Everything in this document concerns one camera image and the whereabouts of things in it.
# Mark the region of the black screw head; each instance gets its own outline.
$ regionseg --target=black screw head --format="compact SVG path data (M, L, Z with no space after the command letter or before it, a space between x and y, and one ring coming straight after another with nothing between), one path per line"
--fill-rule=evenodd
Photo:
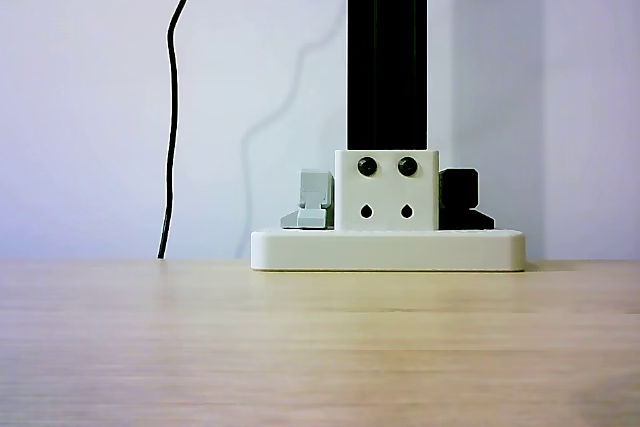
M371 177L378 170L378 163L371 157L363 157L358 161L358 172L365 177Z
M418 163L412 157L403 157L398 162L398 170L405 177L411 177L418 171Z

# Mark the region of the teardrop-shaped hole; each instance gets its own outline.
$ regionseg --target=teardrop-shaped hole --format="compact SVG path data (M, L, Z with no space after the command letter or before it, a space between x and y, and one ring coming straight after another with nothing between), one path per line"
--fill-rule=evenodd
M360 215L363 218L368 219L373 215L373 209L368 205L365 205L364 207L362 207L362 209L360 209Z
M413 216L413 209L411 208L411 206L409 204L405 205L402 210L400 211L400 213L402 214L402 216L405 219L410 218L411 216Z

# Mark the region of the white plastic block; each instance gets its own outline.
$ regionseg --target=white plastic block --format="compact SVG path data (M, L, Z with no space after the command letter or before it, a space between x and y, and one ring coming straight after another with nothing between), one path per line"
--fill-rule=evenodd
M251 235L254 270L518 272L525 265L525 237L513 230L272 229Z
M375 161L372 175L359 171L358 162L364 158ZM401 173L398 164L404 158L416 161L413 175ZM336 151L335 229L437 230L438 170L437 150Z

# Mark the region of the white wall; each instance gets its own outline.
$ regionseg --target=white wall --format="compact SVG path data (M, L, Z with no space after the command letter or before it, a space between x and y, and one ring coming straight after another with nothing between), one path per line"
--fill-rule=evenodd
M176 2L0 0L0 256L154 256ZM640 257L640 0L429 2L444 166L479 168L482 210L534 257ZM247 255L247 208L251 228L277 224L297 171L332 168L343 15L344 0L189 2L169 257Z
M640 0L431 1L429 111L482 209L536 257L640 258Z

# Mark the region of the white mounting block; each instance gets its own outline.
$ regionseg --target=white mounting block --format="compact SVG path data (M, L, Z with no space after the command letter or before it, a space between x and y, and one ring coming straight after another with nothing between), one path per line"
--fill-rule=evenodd
M270 229L251 235L254 270L519 272L525 265L525 237L514 230Z

